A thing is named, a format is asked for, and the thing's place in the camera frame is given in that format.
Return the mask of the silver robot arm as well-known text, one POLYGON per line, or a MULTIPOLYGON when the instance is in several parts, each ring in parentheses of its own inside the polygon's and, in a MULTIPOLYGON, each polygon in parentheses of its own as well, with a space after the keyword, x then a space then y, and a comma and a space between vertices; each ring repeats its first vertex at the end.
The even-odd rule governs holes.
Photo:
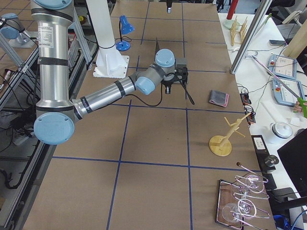
POLYGON ((68 87, 68 28, 73 22, 74 3, 71 0, 31 1, 31 14, 38 25, 41 84, 34 133, 49 145, 67 141, 73 135, 74 124, 86 114, 135 90, 148 95, 175 71, 173 52, 161 49, 147 70, 127 76, 129 57, 116 49, 107 2, 89 0, 86 4, 99 48, 94 75, 115 78, 116 81, 97 92, 72 100, 68 87))

